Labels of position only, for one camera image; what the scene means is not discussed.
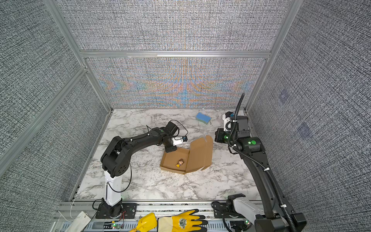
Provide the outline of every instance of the aluminum frame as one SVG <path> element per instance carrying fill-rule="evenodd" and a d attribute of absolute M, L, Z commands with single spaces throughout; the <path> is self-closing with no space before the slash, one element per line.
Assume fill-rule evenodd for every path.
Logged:
<path fill-rule="evenodd" d="M 205 215 L 207 220 L 213 220 L 214 209 L 211 206 L 213 201 L 226 202 L 225 200 L 126 200 L 123 203 L 137 203 L 137 212 L 135 213 L 135 219 L 125 220 L 138 220 L 150 212 L 155 212 L 157 217 L 177 215 L 183 211 L 198 209 L 198 214 Z M 60 220 L 60 211 L 67 220 L 72 220 L 72 217 L 76 217 L 81 211 L 88 214 L 89 217 L 94 216 L 96 210 L 92 208 L 93 200 L 75 200 L 75 202 L 61 202 L 52 221 L 57 222 Z M 252 200 L 252 203 L 258 207 L 263 208 L 261 200 Z"/>
<path fill-rule="evenodd" d="M 283 41 L 286 38 L 286 35 L 291 27 L 292 22 L 294 21 L 294 18 L 303 3 L 303 0 L 293 0 L 290 4 L 289 9 L 287 10 L 287 13 L 285 15 L 285 19 L 282 22 L 282 25 L 278 31 L 278 34 L 276 36 L 276 39 L 273 43 L 272 50 L 271 50 L 271 56 L 270 58 L 264 63 L 262 71 L 256 80 L 253 89 L 250 92 L 249 98 L 247 100 L 247 103 L 245 105 L 244 111 L 249 111 L 260 91 L 260 88 L 263 85 L 263 82 L 265 78 L 267 77 L 270 68 L 273 65 L 273 62 L 278 54 L 278 51 L 280 50 Z"/>
<path fill-rule="evenodd" d="M 120 50 L 80 50 L 82 57 L 125 57 L 125 58 L 266 58 L 268 51 L 120 51 Z"/>
<path fill-rule="evenodd" d="M 102 139 L 103 133 L 104 133 L 104 131 L 107 128 L 107 125 L 109 123 L 109 120 L 111 119 L 112 113 L 113 112 L 109 112 L 107 114 L 107 116 L 106 116 L 106 119 L 104 121 L 104 124 L 102 125 L 102 128 L 101 128 L 101 131 L 99 132 L 98 137 L 95 140 L 94 146 L 93 146 L 92 150 L 90 151 L 89 157 L 86 159 L 86 162 L 84 164 L 84 168 L 82 169 L 82 171 L 80 173 L 80 176 L 79 176 L 79 178 L 78 178 L 78 180 L 77 180 L 77 182 L 76 182 L 76 184 L 75 184 L 75 186 L 73 188 L 73 191 L 71 192 L 71 195 L 69 197 L 69 200 L 72 200 L 75 197 L 76 193 L 77 193 L 77 189 L 78 189 L 79 185 L 81 184 L 82 179 L 85 176 L 85 173 L 86 173 L 86 171 L 87 171 L 87 169 L 89 167 L 90 161 L 92 160 L 92 158 L 94 156 L 94 153 L 96 152 L 96 149 L 98 148 L 98 145 L 99 145 L 99 143 L 100 143 L 100 141 Z"/>
<path fill-rule="evenodd" d="M 44 123 L 54 113 L 59 104 L 66 98 L 80 78 L 87 72 L 85 67 L 80 67 L 69 81 L 59 90 L 53 99 L 44 107 L 38 116 L 28 125 L 23 133 L 12 143 L 12 145 L 0 157 L 0 177 L 7 171 L 11 164 L 21 154 L 32 138 L 37 134 Z"/>
<path fill-rule="evenodd" d="M 79 61 L 81 66 L 84 66 L 88 69 L 88 79 L 91 83 L 94 91 L 98 95 L 100 101 L 102 102 L 103 106 L 107 110 L 107 112 L 111 112 L 112 106 L 106 96 L 106 94 L 103 91 L 102 86 L 99 84 L 97 78 L 95 75 L 90 75 L 90 73 L 93 73 L 89 65 L 86 63 L 85 59 L 81 56 L 80 53 L 80 46 L 78 45 L 75 37 L 72 34 L 72 31 L 70 30 L 62 12 L 60 11 L 60 8 L 55 0 L 43 0 L 46 7 L 48 8 L 50 14 L 52 15 L 54 21 L 58 25 L 60 31 L 62 32 L 63 36 L 67 40 L 68 45 L 70 46 L 72 52 L 74 53 L 76 59 Z"/>
<path fill-rule="evenodd" d="M 229 228 L 231 228 L 229 219 L 226 219 L 226 224 Z M 56 226 L 56 230 L 58 231 L 58 228 L 60 228 L 60 232 L 65 232 L 69 228 L 69 226 L 72 224 L 72 222 L 63 222 L 62 225 L 59 227 Z M 115 231 L 112 229 L 103 229 L 103 224 L 104 222 L 102 221 L 92 221 L 90 222 L 86 228 L 85 232 L 102 232 L 102 231 Z M 120 230 L 121 232 L 129 232 L 131 231 L 132 228 L 135 228 L 137 226 L 137 221 L 120 221 L 116 222 L 118 225 L 124 225 L 122 229 Z M 227 228 L 224 226 L 222 219 L 217 219 L 217 220 L 209 220 L 209 223 L 207 225 L 203 225 L 202 227 L 206 227 L 208 232 L 226 232 L 228 231 Z M 157 232 L 157 227 L 150 230 L 150 232 Z M 254 230 L 254 225 L 249 229 L 249 232 L 255 232 Z"/>

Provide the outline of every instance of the marble surface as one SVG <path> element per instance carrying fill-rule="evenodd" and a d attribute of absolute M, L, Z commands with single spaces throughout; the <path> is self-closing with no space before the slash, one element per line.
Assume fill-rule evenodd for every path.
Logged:
<path fill-rule="evenodd" d="M 132 137 L 147 132 L 149 127 L 166 126 L 169 120 L 180 121 L 189 131 L 191 142 L 205 135 L 215 138 L 215 131 L 223 127 L 221 115 L 228 110 L 115 110 L 100 144 L 76 194 L 77 199 L 100 199 L 104 196 L 105 178 L 100 158 L 117 135 Z M 198 112 L 211 117 L 209 124 L 195 119 Z M 189 148 L 190 143 L 179 145 Z M 238 155 L 230 154 L 226 144 L 214 142 L 212 165 L 185 175 L 160 169 L 164 146 L 150 146 L 136 152 L 131 158 L 132 181 L 122 193 L 123 199 L 222 200 L 228 195 L 243 193 L 250 200 L 260 200 L 249 169 Z M 129 181 L 130 171 L 124 173 L 122 189 Z"/>

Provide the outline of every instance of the sponge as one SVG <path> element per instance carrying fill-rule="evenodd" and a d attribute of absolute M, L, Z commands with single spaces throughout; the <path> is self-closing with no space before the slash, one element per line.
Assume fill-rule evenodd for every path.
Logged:
<path fill-rule="evenodd" d="M 208 124 L 210 122 L 211 118 L 209 116 L 207 116 L 207 115 L 198 113 L 196 115 L 196 120 L 197 121 L 200 121 L 200 122 L 203 122 L 204 124 Z"/>

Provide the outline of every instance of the mounting plate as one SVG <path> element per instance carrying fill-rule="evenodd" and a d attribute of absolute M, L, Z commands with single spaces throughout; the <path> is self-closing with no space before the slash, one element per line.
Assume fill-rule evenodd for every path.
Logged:
<path fill-rule="evenodd" d="M 124 218 L 125 219 L 133 219 L 135 218 L 135 213 L 137 211 L 137 204 L 136 203 L 122 203 L 122 208 L 125 212 Z M 113 219 L 107 215 L 104 215 L 104 212 L 98 211 L 95 216 L 96 219 L 112 219 L 112 220 L 119 220 L 119 218 Z"/>
<path fill-rule="evenodd" d="M 214 217 L 215 218 L 222 218 L 225 213 L 228 213 L 227 203 L 213 202 L 211 204 L 211 206 L 214 209 Z M 236 216 L 227 215 L 225 218 L 243 218 L 243 217 L 236 217 Z"/>

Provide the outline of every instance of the cardboard box flap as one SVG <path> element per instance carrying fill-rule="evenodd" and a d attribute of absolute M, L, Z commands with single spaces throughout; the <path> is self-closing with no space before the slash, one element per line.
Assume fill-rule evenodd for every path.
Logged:
<path fill-rule="evenodd" d="M 205 166 L 205 158 L 210 159 L 210 154 L 213 153 L 213 139 L 207 135 L 205 138 L 199 138 L 191 142 L 190 152 L 188 156 L 188 164 L 186 172 L 192 172 Z"/>
<path fill-rule="evenodd" d="M 205 170 L 206 168 L 210 167 L 212 159 L 213 159 L 213 138 L 210 135 L 207 135 L 205 147 L 205 162 L 204 168 L 202 170 Z"/>

